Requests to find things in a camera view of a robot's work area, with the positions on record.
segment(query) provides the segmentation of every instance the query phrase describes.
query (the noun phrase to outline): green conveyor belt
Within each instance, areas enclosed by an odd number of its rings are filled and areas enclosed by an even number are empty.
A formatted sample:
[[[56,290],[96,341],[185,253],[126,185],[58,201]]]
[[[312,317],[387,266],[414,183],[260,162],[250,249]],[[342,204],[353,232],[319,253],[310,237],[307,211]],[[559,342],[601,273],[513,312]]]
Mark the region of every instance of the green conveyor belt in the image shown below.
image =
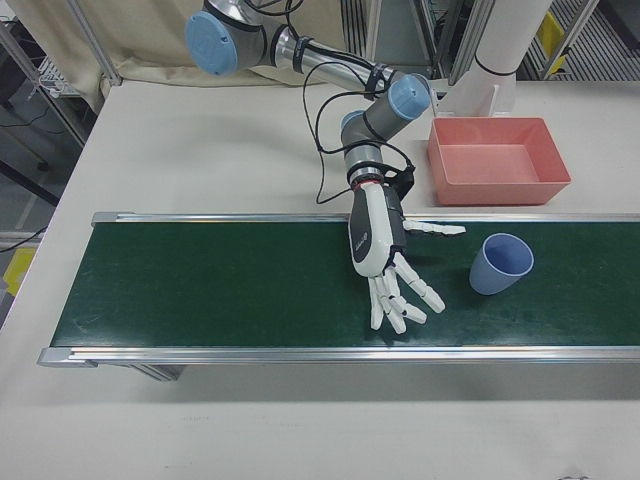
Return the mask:
[[[396,335],[369,328],[345,223],[99,223],[51,346],[640,345],[640,224],[466,226],[409,238],[409,262],[447,309]],[[483,297],[468,269],[495,232],[527,241],[536,264]]]

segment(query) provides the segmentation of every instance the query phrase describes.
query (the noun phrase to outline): robotic arm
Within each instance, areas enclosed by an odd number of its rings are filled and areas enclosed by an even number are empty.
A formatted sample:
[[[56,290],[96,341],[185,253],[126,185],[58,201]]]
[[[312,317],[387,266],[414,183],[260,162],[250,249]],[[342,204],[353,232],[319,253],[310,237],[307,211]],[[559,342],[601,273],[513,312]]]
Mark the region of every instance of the robotic arm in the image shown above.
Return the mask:
[[[349,90],[366,85],[366,96],[374,103],[342,122],[347,179],[354,192],[349,220],[352,261],[369,281],[373,329],[380,328],[385,316],[397,333],[406,330],[405,319],[424,323],[426,314],[400,294],[397,276],[435,312],[445,305],[405,260],[405,230],[457,235],[464,228],[405,220],[400,201],[413,185],[412,170],[385,177],[388,168],[380,147],[429,107],[427,80],[320,45],[257,10],[246,0],[206,0],[185,28],[191,55],[200,68],[216,76],[271,65],[311,72]]]

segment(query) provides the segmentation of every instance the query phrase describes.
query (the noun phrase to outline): white table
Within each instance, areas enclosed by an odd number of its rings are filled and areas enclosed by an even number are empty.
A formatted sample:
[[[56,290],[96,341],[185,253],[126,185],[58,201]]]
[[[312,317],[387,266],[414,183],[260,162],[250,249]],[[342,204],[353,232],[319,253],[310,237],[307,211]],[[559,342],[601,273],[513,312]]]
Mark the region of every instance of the white table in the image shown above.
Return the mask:
[[[312,103],[334,91],[314,87]],[[636,479],[637,365],[189,367],[173,384],[115,367],[35,365],[96,211],[349,210],[347,196],[314,204],[319,166],[300,95],[112,90],[0,331],[3,476]],[[472,211],[640,212],[640,84],[522,84],[518,98],[516,114],[546,118],[573,184],[543,207]],[[323,124],[328,144],[338,110]],[[434,207],[428,124],[395,142],[418,167],[411,213]],[[340,158],[328,160],[326,183],[345,185]]]

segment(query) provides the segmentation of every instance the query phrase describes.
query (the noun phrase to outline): pink tray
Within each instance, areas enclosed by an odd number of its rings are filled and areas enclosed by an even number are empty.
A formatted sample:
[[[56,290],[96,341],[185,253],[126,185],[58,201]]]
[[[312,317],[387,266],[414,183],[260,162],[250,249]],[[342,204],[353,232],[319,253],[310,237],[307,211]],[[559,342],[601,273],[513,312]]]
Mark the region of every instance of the pink tray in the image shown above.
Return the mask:
[[[541,118],[436,118],[428,156],[443,205],[541,205],[571,183]]]

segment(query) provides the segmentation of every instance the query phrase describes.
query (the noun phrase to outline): plastic cup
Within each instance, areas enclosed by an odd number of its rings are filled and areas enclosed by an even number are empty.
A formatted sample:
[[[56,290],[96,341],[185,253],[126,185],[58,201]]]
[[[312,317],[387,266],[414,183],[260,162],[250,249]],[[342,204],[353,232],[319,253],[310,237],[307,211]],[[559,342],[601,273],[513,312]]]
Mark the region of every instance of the plastic cup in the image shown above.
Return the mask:
[[[494,295],[510,287],[533,268],[533,252],[520,238],[508,233],[488,236],[476,255],[469,283],[481,295]]]

